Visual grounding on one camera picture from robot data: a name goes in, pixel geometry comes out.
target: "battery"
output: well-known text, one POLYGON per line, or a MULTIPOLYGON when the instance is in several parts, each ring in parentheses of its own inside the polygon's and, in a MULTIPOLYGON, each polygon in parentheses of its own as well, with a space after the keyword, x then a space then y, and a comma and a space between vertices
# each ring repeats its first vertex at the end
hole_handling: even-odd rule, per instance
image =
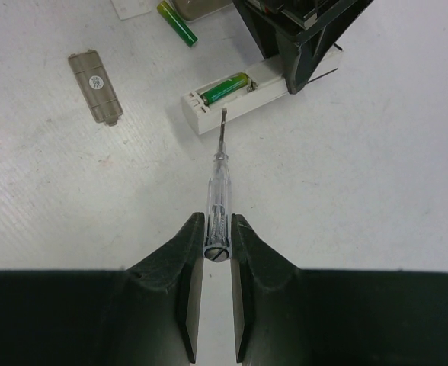
POLYGON ((205 105, 210 105, 215 101, 235 92, 236 90, 249 85, 249 76, 240 72, 231 76, 229 79, 221 82, 220 84, 214 86, 213 88, 205 91, 200 95, 205 105))
POLYGON ((177 32, 189 47, 192 47, 197 42, 195 34, 165 0, 158 4, 156 10, 158 10, 158 13, 171 25, 174 31, 177 32))

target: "white sticker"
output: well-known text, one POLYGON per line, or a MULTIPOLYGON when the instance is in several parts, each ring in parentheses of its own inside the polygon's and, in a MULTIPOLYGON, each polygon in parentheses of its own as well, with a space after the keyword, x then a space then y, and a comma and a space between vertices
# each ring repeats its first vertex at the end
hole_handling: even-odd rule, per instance
POLYGON ((88 84, 92 89, 99 90, 104 86, 104 80, 100 76, 94 75, 88 80, 88 84))

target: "white table surface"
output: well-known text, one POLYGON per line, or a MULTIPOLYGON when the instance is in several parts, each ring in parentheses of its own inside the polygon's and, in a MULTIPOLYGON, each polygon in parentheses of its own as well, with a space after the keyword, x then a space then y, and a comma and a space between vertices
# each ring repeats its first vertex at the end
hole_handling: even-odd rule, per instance
MULTIPOLYGON (((127 268, 204 210, 218 131, 179 97, 261 59, 234 8, 191 25, 110 0, 0 0, 0 268, 127 268), (67 63, 97 50, 96 124, 67 63)), ((448 2, 377 0, 338 72, 226 128, 233 211, 308 268, 448 271, 448 2)), ((206 263, 198 365, 234 360, 229 263, 206 263)))

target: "screwdriver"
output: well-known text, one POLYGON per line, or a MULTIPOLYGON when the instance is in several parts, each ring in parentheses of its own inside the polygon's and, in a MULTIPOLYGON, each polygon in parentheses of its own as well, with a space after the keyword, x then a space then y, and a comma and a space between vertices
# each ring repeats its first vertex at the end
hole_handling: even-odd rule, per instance
POLYGON ((231 257, 231 177, 227 167, 224 129, 227 109, 222 109, 219 145, 214 156, 212 175, 209 180, 207 197, 206 235, 203 255, 214 262, 222 262, 231 257))

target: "white plastic device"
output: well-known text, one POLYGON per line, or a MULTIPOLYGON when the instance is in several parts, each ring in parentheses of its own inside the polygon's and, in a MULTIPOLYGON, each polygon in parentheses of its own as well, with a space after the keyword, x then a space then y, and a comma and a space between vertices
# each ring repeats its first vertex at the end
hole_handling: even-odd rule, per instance
POLYGON ((149 0, 112 0, 112 4, 121 21, 149 13, 152 10, 149 0))
MULTIPOLYGON (((309 82, 338 69, 342 58, 342 49, 333 46, 318 65, 309 82)), ((253 91, 241 88, 222 99, 206 106, 200 94, 224 82, 225 77, 202 85, 181 97, 185 118, 197 135, 210 131, 221 124, 221 110, 226 106, 226 123, 249 111, 261 107, 288 93, 280 55, 265 59, 247 68, 246 73, 255 84, 253 91)))

